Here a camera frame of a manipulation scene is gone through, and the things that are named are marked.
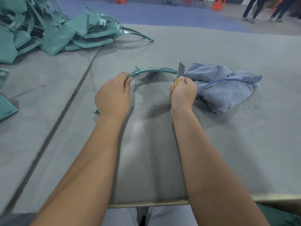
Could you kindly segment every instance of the person's left arm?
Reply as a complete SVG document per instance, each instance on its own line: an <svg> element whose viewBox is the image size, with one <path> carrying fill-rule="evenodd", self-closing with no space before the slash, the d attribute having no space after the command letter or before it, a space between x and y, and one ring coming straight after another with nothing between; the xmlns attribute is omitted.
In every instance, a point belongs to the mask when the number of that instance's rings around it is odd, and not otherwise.
<svg viewBox="0 0 301 226"><path fill-rule="evenodd" d="M122 72L95 96L99 119L85 146L30 226L99 226L107 210L117 142L130 108L129 73Z"/></svg>

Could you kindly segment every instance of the person's left hand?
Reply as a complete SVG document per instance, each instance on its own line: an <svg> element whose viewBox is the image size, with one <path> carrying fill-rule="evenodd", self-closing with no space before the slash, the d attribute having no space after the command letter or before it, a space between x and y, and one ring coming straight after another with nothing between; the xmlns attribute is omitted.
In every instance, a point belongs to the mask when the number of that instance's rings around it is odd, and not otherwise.
<svg viewBox="0 0 301 226"><path fill-rule="evenodd" d="M133 78L127 79L129 75L127 72L120 73L96 93L95 105L100 116L114 117L122 121L125 119L131 105L130 83Z"/></svg>

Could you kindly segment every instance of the hand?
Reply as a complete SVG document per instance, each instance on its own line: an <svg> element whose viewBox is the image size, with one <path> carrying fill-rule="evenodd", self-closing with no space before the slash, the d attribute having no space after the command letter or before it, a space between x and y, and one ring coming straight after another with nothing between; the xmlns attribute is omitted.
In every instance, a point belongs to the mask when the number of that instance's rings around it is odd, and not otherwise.
<svg viewBox="0 0 301 226"><path fill-rule="evenodd" d="M198 87L189 78L179 77L177 87L171 86L171 113L182 110L191 109L197 96Z"/></svg>
<svg viewBox="0 0 301 226"><path fill-rule="evenodd" d="M130 83L133 78L127 79L129 75L127 72L120 73L105 83L96 93L95 105L100 117L109 116L124 121L131 104Z"/></svg>

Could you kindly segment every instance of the blue floor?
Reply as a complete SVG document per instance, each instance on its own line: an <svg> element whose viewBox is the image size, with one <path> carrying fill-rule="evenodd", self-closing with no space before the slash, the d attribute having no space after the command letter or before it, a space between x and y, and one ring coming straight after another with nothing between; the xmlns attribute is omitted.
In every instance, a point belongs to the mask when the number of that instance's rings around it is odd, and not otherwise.
<svg viewBox="0 0 301 226"><path fill-rule="evenodd" d="M114 4L113 1L60 0L64 13L70 18L86 9L85 2L94 10L111 15L125 24L188 26L233 32L252 32L246 24L227 17L222 12L210 10L209 5L207 5L207 9L204 9L191 7L190 3L187 3L187 6L170 6L129 0L127 4L121 5Z"/></svg>

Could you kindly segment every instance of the microfiber cloth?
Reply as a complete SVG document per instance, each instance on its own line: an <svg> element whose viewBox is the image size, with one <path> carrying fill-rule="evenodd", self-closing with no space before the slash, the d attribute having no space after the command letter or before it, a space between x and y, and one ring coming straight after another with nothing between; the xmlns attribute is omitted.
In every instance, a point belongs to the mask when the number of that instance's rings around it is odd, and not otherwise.
<svg viewBox="0 0 301 226"><path fill-rule="evenodd" d="M259 87L261 75L246 70L235 73L223 65L193 63L184 74L198 86L197 98L204 101L214 113L227 111L245 101Z"/></svg>

